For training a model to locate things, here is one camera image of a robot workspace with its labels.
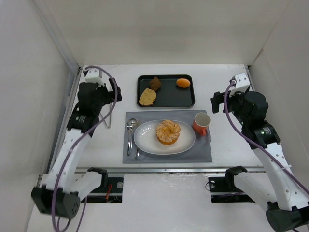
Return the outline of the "metal serving tongs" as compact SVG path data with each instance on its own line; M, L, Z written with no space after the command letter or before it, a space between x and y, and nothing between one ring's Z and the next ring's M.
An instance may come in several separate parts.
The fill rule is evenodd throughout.
M100 114L99 114L99 119L102 120L107 114L108 112L111 110L112 108L112 103L105 105ZM109 114L108 116L105 117L105 119L103 120L103 124L106 126L106 128L110 129L112 126L112 114Z

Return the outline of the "large sugared orange bun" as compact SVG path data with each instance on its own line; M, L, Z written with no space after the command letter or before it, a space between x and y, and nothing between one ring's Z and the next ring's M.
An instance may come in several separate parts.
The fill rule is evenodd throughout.
M156 127L156 137L163 145L172 145L180 137L181 127L179 124L164 120Z

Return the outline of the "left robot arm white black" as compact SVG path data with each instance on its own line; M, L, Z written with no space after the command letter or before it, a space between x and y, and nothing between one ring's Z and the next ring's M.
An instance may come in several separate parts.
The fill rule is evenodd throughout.
M74 177L86 145L99 125L103 106L121 101L121 90L114 78L109 78L112 91L105 83L82 82L78 102L69 118L65 139L55 163L41 187L34 187L31 197L42 214L73 219L88 194L107 184L104 169L90 168L80 179Z

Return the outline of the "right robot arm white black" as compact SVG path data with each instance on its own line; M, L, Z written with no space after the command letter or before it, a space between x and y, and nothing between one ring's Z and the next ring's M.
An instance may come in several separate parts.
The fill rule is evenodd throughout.
M276 232L295 230L309 223L309 190L298 181L289 167L275 128L265 118L268 103L263 94L243 90L216 92L211 98L212 111L232 113L242 125L237 133L249 144L261 161L272 188L264 187L247 174L242 166L226 170L216 187L221 191L242 191L265 212Z

